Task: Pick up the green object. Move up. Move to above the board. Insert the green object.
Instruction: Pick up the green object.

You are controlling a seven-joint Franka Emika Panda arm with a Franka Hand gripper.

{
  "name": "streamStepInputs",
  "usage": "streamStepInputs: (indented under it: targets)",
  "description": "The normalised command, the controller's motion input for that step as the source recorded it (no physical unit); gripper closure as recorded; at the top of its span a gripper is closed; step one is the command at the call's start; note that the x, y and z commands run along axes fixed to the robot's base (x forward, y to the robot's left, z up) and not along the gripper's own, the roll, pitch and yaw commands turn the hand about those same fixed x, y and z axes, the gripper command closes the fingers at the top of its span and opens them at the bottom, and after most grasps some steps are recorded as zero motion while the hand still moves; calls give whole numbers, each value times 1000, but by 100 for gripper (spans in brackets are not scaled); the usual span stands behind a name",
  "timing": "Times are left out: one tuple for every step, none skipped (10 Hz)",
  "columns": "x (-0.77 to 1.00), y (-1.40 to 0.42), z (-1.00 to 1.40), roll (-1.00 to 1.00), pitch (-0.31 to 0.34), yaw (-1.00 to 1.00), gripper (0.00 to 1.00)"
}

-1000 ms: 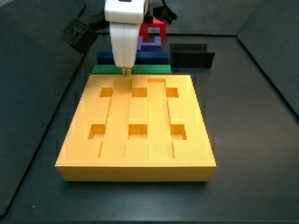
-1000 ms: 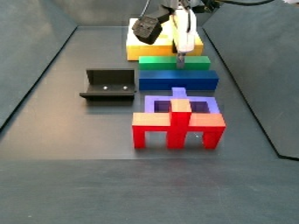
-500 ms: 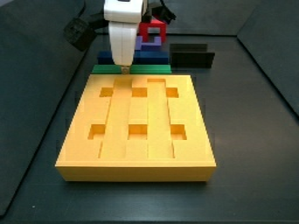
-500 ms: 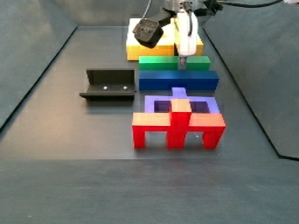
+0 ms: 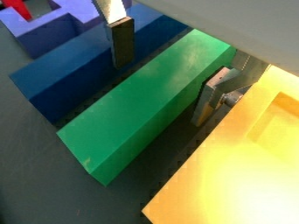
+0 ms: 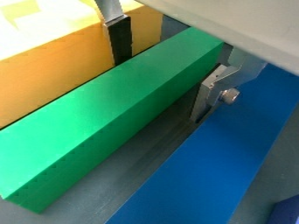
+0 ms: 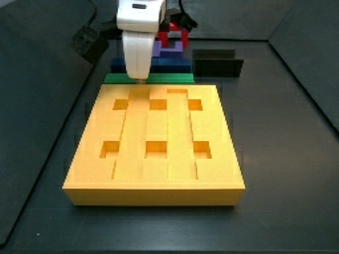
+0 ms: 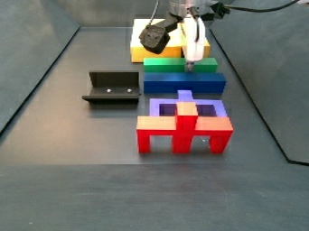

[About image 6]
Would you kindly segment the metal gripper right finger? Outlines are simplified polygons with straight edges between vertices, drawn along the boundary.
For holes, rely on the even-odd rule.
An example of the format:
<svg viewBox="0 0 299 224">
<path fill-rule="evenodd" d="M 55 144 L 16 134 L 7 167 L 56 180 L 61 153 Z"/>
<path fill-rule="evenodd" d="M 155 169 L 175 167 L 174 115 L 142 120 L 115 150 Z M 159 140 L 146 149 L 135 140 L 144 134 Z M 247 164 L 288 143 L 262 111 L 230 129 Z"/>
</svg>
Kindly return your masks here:
<svg viewBox="0 0 299 224">
<path fill-rule="evenodd" d="M 228 66 L 219 65 L 200 84 L 191 112 L 191 120 L 199 122 L 220 102 L 231 105 L 238 97 L 238 87 L 252 81 L 267 63 L 236 47 L 228 56 Z"/>
</svg>

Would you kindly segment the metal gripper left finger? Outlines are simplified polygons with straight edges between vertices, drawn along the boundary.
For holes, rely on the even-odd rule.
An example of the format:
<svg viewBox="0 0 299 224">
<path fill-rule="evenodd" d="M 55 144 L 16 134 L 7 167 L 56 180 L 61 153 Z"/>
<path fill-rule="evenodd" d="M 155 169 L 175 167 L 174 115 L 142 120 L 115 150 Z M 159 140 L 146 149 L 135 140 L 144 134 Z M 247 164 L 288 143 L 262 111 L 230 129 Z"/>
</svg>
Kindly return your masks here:
<svg viewBox="0 0 299 224">
<path fill-rule="evenodd" d="M 132 58 L 131 17 L 123 12 L 119 0 L 95 0 L 104 18 L 115 65 Z"/>
</svg>

